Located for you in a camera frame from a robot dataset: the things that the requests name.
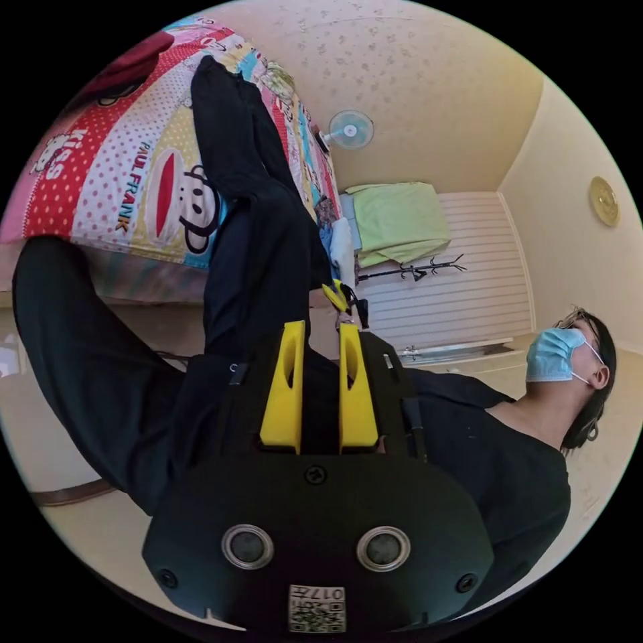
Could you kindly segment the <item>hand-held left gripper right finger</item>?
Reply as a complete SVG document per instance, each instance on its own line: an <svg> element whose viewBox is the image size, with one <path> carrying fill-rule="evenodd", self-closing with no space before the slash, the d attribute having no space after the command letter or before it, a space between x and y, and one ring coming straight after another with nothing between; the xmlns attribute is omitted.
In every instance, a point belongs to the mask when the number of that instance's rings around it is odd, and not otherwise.
<svg viewBox="0 0 643 643"><path fill-rule="evenodd" d="M372 450L378 443L378 427L362 353L360 331L352 324L341 324L339 337L340 452Z"/></svg>

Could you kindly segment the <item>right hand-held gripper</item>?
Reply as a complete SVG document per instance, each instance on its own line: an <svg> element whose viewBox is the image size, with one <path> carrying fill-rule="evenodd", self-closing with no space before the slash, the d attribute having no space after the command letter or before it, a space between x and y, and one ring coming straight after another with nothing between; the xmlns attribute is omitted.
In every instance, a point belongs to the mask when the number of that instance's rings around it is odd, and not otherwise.
<svg viewBox="0 0 643 643"><path fill-rule="evenodd" d="M356 324L362 330L370 328L369 323L369 304L367 299L352 297L353 291L347 284L341 281L335 281L332 285L323 284L322 291L332 306L339 312L345 313L350 303L350 317L356 319Z"/></svg>

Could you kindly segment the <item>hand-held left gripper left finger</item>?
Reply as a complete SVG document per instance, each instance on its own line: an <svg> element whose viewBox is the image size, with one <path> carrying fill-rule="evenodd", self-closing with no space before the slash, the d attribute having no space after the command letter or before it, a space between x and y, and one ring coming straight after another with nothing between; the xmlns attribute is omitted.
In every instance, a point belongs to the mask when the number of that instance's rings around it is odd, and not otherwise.
<svg viewBox="0 0 643 643"><path fill-rule="evenodd" d="M288 322L279 340L259 432L268 449L301 452L305 331L304 321Z"/></svg>

